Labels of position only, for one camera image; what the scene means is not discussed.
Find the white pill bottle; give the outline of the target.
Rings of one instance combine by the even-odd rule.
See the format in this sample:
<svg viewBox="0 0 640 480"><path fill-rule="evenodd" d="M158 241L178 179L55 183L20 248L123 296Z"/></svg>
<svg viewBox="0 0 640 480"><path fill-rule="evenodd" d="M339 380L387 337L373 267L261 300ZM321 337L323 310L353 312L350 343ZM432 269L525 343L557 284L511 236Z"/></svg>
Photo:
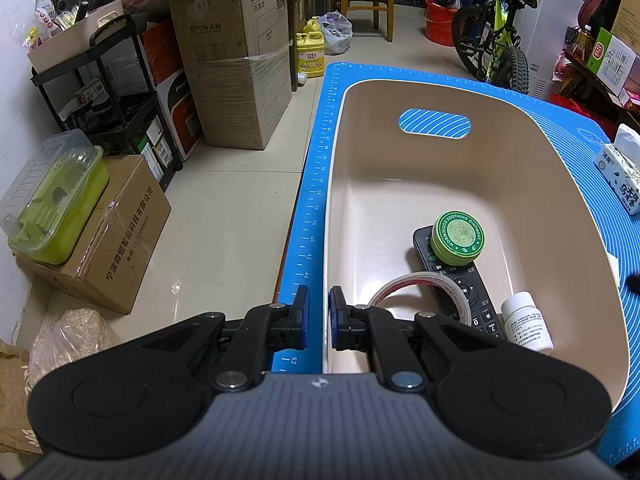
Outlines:
<svg viewBox="0 0 640 480"><path fill-rule="evenodd" d="M554 349L550 333L541 310L529 292L518 292L501 305L506 339L528 350L547 356Z"/></svg>

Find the black TV remote control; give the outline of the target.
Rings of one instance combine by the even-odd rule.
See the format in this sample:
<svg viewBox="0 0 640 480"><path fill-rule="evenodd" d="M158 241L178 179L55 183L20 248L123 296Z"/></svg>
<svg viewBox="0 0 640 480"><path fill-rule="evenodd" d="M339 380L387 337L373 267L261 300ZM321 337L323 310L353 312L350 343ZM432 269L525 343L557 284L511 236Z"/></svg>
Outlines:
<svg viewBox="0 0 640 480"><path fill-rule="evenodd" d="M456 283L468 300L473 328L491 337L506 338L498 314L475 264L450 266L440 260L431 246L432 229L432 226L424 226L417 229L412 236L413 248L423 270L444 274Z"/></svg>

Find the white tape roll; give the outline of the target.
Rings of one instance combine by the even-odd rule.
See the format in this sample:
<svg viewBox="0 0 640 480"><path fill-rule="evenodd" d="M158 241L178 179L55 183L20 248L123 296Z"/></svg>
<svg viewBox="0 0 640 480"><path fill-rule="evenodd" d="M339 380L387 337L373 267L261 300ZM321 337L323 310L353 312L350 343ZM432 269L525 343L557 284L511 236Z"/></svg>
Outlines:
<svg viewBox="0 0 640 480"><path fill-rule="evenodd" d="M441 289L454 303L460 322L466 326L472 325L471 307L462 289L451 278L437 272L420 271L398 276L383 285L369 300L367 306L377 307L393 292L416 285L428 285Z"/></svg>

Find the green ointment tin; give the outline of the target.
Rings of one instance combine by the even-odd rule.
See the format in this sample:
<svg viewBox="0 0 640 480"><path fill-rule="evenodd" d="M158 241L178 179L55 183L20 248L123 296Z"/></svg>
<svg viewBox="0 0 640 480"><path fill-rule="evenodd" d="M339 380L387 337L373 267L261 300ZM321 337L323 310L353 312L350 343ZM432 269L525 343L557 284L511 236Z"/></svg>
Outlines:
<svg viewBox="0 0 640 480"><path fill-rule="evenodd" d="M437 218L430 244L437 258L448 266L466 266L482 253L485 240L480 222L467 212L452 210Z"/></svg>

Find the floor cardboard box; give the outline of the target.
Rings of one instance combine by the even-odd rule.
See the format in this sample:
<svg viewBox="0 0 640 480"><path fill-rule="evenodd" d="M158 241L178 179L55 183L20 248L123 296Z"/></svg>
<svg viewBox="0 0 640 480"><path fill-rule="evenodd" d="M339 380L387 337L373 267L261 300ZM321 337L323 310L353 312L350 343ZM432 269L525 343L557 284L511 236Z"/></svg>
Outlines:
<svg viewBox="0 0 640 480"><path fill-rule="evenodd" d="M128 314L171 206L143 156L107 157L105 166L110 180L70 258L59 266L15 259L70 296Z"/></svg>

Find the blue silicone baking mat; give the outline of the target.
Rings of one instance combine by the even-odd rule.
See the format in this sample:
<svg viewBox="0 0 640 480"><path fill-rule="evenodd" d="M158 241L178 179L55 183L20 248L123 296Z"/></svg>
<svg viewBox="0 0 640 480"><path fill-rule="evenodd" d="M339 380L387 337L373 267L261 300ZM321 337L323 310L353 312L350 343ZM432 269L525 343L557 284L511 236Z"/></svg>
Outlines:
<svg viewBox="0 0 640 480"><path fill-rule="evenodd" d="M314 128L295 207L292 231L284 260L280 298L288 299L299 286L311 294L308 347L294 353L290 372L361 372L366 359L358 353L338 353L331 347L323 284L326 198L332 168L337 115L345 91L360 81L396 80L443 84L504 99L525 110L558 151L587 203L603 240L614 276L630 351L629 377L598 452L617 465L639 454L639 299L626 286L628 275L639 269L639 220L631 216L594 164L606 136L592 120L541 100L488 84L397 67L335 63L326 71Z"/></svg>

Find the green lidded plastic container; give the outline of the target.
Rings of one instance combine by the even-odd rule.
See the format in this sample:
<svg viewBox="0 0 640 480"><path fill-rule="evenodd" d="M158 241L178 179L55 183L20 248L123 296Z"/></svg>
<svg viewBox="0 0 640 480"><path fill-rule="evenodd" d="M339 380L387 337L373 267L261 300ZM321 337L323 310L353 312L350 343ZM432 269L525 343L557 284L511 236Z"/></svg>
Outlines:
<svg viewBox="0 0 640 480"><path fill-rule="evenodd" d="M65 262L107 183L103 148L85 133L49 136L2 197L9 248L42 263Z"/></svg>

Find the beige plastic storage basket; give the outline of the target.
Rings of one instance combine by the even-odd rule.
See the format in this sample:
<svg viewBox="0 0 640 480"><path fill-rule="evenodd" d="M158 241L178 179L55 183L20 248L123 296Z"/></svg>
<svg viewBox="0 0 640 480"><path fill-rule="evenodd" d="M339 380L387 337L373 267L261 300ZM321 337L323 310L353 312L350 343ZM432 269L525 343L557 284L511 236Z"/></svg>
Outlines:
<svg viewBox="0 0 640 480"><path fill-rule="evenodd" d="M413 233L450 210L484 230L476 266L492 304L529 292L554 355L620 402L630 365L620 293L593 215L534 118L443 84L352 84L334 134L324 286L366 304L419 269Z"/></svg>

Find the white tissue box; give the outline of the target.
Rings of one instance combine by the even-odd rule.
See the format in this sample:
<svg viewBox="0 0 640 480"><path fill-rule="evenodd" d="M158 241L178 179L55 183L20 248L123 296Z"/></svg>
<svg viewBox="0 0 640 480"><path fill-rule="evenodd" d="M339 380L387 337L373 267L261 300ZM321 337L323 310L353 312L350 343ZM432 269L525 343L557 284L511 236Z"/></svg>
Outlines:
<svg viewBox="0 0 640 480"><path fill-rule="evenodd" d="M639 133L620 124L613 143L601 146L594 164L631 216L640 205L640 138Z"/></svg>

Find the black metal shelf rack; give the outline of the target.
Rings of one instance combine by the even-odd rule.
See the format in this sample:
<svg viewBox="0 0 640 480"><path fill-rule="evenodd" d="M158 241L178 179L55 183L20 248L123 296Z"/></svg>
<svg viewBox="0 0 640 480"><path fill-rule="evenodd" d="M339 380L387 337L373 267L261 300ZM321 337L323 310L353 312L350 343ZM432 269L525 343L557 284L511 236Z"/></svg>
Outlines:
<svg viewBox="0 0 640 480"><path fill-rule="evenodd" d="M84 52L34 68L32 83L60 130L81 130L106 156L142 156L161 188L182 169L130 15L99 27Z"/></svg>

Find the green white carton box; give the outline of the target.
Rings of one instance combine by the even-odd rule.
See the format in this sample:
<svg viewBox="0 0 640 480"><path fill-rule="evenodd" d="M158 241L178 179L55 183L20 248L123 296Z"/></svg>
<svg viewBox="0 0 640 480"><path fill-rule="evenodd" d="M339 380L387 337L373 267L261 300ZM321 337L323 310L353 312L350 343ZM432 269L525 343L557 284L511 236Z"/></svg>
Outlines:
<svg viewBox="0 0 640 480"><path fill-rule="evenodd" d="M599 30L587 68L616 96L636 62L636 52L605 28Z"/></svg>

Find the green black bicycle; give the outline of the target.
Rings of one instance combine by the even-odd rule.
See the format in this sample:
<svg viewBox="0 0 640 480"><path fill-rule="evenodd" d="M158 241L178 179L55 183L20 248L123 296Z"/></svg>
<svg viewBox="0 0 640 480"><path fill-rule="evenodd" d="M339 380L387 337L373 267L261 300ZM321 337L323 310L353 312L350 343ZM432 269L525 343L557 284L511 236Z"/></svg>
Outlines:
<svg viewBox="0 0 640 480"><path fill-rule="evenodd" d="M537 0L486 0L458 9L451 36L468 72L486 84L526 94L529 67L515 15L537 6Z"/></svg>

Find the white chest freezer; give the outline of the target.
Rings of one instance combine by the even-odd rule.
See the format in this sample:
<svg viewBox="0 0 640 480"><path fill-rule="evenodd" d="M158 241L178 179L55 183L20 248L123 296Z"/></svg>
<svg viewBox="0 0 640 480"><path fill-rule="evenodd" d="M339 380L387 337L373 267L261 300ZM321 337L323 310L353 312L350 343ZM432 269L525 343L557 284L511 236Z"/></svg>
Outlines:
<svg viewBox="0 0 640 480"><path fill-rule="evenodd" d="M529 92L547 101L555 92L554 66L564 48L566 30L577 24L585 0L537 0L536 9L518 11L514 25L529 67Z"/></svg>

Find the lower cardboard box stack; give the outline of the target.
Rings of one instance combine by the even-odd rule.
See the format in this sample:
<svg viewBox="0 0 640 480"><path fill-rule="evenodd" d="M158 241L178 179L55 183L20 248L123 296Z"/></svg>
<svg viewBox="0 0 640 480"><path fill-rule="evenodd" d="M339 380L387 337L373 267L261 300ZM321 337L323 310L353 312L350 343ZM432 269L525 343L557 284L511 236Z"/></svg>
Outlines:
<svg viewBox="0 0 640 480"><path fill-rule="evenodd" d="M286 0L169 0L206 142L263 150L291 101Z"/></svg>

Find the red plastic bucket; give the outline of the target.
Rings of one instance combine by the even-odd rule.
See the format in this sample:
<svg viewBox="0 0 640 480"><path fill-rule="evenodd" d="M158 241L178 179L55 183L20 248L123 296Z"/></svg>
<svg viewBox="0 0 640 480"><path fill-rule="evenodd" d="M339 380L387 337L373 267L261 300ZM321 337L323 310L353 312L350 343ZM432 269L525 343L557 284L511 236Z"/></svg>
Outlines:
<svg viewBox="0 0 640 480"><path fill-rule="evenodd" d="M425 37L435 44L452 47L451 25L460 6L460 0L426 0Z"/></svg>

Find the yellow detergent jug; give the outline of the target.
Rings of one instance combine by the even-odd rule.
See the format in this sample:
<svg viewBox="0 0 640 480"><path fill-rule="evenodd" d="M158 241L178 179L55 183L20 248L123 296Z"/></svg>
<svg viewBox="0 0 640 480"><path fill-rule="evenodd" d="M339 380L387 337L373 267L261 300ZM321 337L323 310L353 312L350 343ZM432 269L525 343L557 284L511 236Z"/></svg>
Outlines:
<svg viewBox="0 0 640 480"><path fill-rule="evenodd" d="M324 75L324 36L320 23L313 16L296 34L297 73L308 78Z"/></svg>

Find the white plastic bag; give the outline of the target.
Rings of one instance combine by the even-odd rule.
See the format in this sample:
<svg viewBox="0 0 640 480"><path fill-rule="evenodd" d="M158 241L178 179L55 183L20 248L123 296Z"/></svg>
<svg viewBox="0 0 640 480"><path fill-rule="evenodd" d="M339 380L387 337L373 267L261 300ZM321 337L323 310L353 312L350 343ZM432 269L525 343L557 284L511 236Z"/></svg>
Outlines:
<svg viewBox="0 0 640 480"><path fill-rule="evenodd" d="M345 53L352 43L352 23L337 11L328 12L318 18L324 37L324 50L328 55Z"/></svg>

